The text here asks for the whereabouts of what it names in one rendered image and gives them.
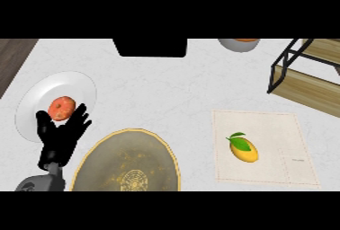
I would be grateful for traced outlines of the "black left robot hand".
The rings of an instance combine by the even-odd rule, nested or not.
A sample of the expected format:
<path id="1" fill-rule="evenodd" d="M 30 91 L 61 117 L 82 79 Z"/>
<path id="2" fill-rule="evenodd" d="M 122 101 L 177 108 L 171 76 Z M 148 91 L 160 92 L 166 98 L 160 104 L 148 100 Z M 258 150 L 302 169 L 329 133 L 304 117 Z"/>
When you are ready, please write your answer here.
<path id="1" fill-rule="evenodd" d="M 57 163 L 64 167 L 73 156 L 79 139 L 82 138 L 92 121 L 88 120 L 86 105 L 78 107 L 67 123 L 55 125 L 45 111 L 36 112 L 38 135 L 44 142 L 44 150 L 39 160 L 39 168 L 48 170 L 48 165 Z"/>

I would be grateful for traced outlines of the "beige cloth placemat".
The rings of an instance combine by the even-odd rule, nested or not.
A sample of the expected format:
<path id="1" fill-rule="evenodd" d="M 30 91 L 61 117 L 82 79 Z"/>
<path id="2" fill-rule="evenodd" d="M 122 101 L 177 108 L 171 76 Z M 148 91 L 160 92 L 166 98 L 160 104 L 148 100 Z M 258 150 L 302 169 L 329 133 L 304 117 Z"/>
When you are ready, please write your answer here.
<path id="1" fill-rule="evenodd" d="M 214 111 L 216 180 L 320 189 L 304 132 L 293 113 Z M 230 136 L 242 132 L 259 153 L 255 163 L 230 149 Z"/>

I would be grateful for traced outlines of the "black framed wooden tiered shelf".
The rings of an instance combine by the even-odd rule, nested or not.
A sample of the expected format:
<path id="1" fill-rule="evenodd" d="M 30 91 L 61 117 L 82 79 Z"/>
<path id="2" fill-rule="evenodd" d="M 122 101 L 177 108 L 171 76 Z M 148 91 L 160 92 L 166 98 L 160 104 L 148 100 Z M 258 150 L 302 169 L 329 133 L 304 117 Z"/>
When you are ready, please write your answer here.
<path id="1" fill-rule="evenodd" d="M 290 68 L 299 58 L 314 60 L 340 70 L 340 39 L 302 39 L 293 50 L 293 39 L 271 65 L 268 93 L 340 118 L 340 84 Z"/>

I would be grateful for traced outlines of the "orange round fruit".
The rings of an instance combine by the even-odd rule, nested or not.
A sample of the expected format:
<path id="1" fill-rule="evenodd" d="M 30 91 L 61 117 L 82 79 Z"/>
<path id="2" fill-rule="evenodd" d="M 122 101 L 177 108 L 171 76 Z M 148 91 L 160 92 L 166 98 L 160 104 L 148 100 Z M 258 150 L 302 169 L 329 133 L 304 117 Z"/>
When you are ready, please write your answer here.
<path id="1" fill-rule="evenodd" d="M 76 101 L 72 97 L 60 97 L 49 106 L 48 114 L 55 121 L 67 120 L 76 110 Z"/>

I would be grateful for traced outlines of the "gold rimmed grey platter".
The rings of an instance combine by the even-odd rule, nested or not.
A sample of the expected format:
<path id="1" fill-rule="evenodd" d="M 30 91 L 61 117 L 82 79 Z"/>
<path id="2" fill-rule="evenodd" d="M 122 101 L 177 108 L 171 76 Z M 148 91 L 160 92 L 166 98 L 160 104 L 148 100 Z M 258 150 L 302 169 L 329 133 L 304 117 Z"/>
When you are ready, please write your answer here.
<path id="1" fill-rule="evenodd" d="M 73 176 L 72 191 L 181 191 L 177 155 L 160 136 L 126 128 L 106 136 Z"/>

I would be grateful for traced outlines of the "white round plate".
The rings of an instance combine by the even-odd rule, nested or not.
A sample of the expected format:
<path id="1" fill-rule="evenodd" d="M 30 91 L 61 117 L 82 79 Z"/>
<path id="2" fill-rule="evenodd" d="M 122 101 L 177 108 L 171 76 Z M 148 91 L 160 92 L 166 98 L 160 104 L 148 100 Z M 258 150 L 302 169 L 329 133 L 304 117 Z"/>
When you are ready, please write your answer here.
<path id="1" fill-rule="evenodd" d="M 21 136 L 41 143 L 38 135 L 36 112 L 48 111 L 52 102 L 63 96 L 75 99 L 76 105 L 86 105 L 91 113 L 98 100 L 98 88 L 92 78 L 80 72 L 60 72 L 48 76 L 26 93 L 15 115 L 15 124 Z"/>

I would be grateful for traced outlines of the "black box appliance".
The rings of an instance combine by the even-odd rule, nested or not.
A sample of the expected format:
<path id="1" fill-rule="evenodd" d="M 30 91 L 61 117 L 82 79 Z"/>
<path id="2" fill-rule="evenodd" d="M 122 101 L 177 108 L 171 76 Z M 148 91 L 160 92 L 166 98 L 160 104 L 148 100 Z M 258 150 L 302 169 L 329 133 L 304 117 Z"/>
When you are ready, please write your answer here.
<path id="1" fill-rule="evenodd" d="M 187 39 L 114 39 L 113 43 L 123 57 L 182 58 L 187 56 Z"/>

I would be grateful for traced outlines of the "yellow fruit with green leaves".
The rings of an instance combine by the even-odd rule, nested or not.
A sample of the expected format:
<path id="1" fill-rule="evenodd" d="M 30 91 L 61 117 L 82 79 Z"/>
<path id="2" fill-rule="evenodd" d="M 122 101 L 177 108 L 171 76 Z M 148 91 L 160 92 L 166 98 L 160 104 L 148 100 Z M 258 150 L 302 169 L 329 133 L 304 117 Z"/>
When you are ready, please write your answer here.
<path id="1" fill-rule="evenodd" d="M 245 136 L 245 133 L 237 132 L 228 137 L 230 150 L 242 161 L 255 163 L 259 160 L 259 153 L 255 144 Z"/>

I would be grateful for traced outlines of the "white bowl with orange contents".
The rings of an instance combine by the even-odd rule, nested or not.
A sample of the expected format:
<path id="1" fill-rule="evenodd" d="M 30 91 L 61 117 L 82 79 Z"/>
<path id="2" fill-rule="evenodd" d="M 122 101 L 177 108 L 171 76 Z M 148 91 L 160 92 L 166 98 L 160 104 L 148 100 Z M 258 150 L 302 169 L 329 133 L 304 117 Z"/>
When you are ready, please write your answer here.
<path id="1" fill-rule="evenodd" d="M 218 41 L 231 51 L 249 52 L 256 48 L 261 39 L 219 39 Z"/>

